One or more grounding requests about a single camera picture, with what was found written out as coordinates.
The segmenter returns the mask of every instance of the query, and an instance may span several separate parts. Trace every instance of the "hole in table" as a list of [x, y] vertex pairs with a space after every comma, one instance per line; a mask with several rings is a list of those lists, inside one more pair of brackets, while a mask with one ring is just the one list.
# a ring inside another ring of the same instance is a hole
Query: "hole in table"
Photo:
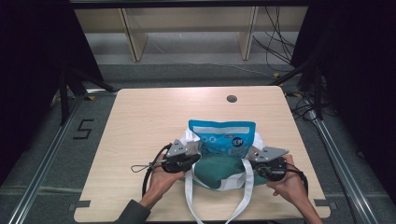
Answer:
[[238, 98], [236, 98], [236, 96], [234, 96], [234, 95], [227, 96], [227, 101], [230, 103], [235, 103], [237, 100], [238, 100]]

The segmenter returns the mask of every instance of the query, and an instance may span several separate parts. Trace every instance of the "gray carpet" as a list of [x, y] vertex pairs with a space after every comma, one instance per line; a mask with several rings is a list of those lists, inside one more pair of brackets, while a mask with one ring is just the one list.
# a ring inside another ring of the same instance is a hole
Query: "gray carpet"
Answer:
[[[107, 84], [116, 88], [155, 88], [155, 87], [192, 87], [192, 86], [249, 86], [266, 85], [272, 81], [263, 74], [251, 73], [242, 69], [260, 71], [272, 75], [266, 65], [238, 65], [239, 68], [214, 64], [178, 65], [101, 65]], [[298, 77], [285, 83], [285, 91], [295, 91]], [[97, 89], [90, 83], [87, 89]], [[113, 95], [96, 95], [93, 100], [83, 101], [66, 133], [50, 171], [37, 195], [25, 223], [74, 223], [73, 204], [75, 204], [90, 171], [95, 151], [100, 142], [106, 121], [114, 103]], [[291, 108], [301, 100], [287, 97]], [[0, 191], [0, 223], [7, 223], [9, 216], [30, 183], [35, 170], [44, 157], [50, 143], [59, 129], [61, 120], [60, 102], [55, 101], [35, 141], [9, 174]], [[358, 181], [375, 214], [381, 223], [394, 223], [396, 208], [375, 178], [364, 158], [357, 156], [356, 146], [343, 122], [335, 116], [332, 108], [326, 108], [325, 123], [340, 148], [349, 169]], [[84, 136], [78, 126], [84, 119], [92, 119], [83, 128], [92, 129], [88, 139], [77, 140]], [[325, 223], [353, 223], [347, 199], [332, 168], [326, 148], [322, 144], [317, 129], [309, 121], [296, 120], [305, 147], [317, 172], [319, 182], [329, 203], [336, 205]], [[358, 223], [362, 223], [359, 213], [354, 209]], [[281, 223], [304, 223], [299, 220], [279, 220]]]

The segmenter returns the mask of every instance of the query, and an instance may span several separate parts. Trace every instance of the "table top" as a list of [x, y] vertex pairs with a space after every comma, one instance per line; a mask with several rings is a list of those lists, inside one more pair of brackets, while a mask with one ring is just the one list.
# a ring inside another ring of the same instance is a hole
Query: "table top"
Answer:
[[[235, 103], [227, 96], [237, 97]], [[264, 144], [288, 149], [306, 174], [309, 198], [324, 200], [289, 106], [279, 87], [201, 87], [129, 89], [118, 93], [97, 149], [77, 208], [78, 222], [113, 221], [131, 200], [141, 199], [145, 171], [133, 173], [132, 165], [146, 165], [166, 144], [179, 138], [189, 119], [214, 121], [250, 120]], [[236, 220], [301, 217], [298, 210], [265, 185], [256, 186], [247, 209]], [[213, 191], [194, 187], [194, 211], [202, 220], [227, 220], [243, 198], [242, 189]], [[328, 206], [316, 207], [321, 217]], [[184, 194], [184, 182], [175, 185], [154, 206], [148, 221], [193, 221]]]

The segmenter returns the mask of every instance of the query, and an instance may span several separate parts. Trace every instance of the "white strap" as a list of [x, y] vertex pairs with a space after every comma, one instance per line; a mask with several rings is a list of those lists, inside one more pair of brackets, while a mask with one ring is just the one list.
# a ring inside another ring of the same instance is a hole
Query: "white strap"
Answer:
[[[251, 194], [253, 192], [253, 186], [254, 186], [254, 174], [253, 174], [253, 169], [251, 168], [250, 162], [246, 159], [242, 159], [242, 163], [244, 163], [245, 171], [246, 171], [246, 181], [245, 181], [245, 193], [244, 193], [244, 198], [242, 199], [241, 203], [238, 204], [236, 207], [235, 211], [233, 211], [233, 214], [231, 217], [228, 219], [226, 224], [228, 224], [230, 221], [232, 221], [234, 218], [239, 216], [245, 208], [248, 206], [248, 203], [250, 202]], [[193, 209], [192, 209], [192, 173], [193, 169], [189, 170], [185, 174], [185, 193], [186, 193], [186, 200], [187, 200], [187, 205], [190, 208], [190, 211], [192, 215], [194, 216], [196, 222], [198, 224], [204, 224], [201, 219], [198, 218], [198, 216], [195, 215]]]

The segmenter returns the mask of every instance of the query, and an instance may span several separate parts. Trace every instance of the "logo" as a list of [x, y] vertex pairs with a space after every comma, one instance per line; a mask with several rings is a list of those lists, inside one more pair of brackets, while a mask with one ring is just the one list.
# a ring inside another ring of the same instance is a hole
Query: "logo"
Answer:
[[235, 137], [231, 143], [234, 147], [241, 147], [244, 145], [244, 140], [242, 140], [240, 137]]

